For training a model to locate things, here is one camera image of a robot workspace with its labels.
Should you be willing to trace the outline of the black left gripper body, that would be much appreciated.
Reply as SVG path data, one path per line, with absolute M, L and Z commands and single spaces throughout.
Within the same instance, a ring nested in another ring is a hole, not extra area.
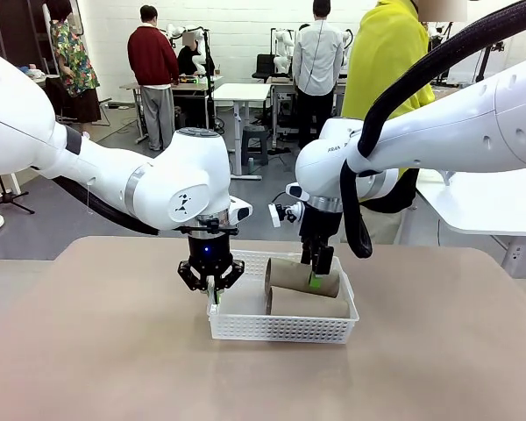
M 190 290 L 206 291 L 208 278 L 215 290 L 229 289 L 245 272 L 245 263 L 235 260 L 230 249 L 230 235 L 213 238 L 188 237 L 189 257 L 182 260 L 177 273 Z

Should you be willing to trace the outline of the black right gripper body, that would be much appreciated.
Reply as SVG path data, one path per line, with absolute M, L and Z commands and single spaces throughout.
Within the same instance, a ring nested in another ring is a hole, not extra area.
M 330 239 L 338 234 L 342 216 L 342 212 L 328 212 L 305 205 L 299 231 L 301 242 L 328 246 Z

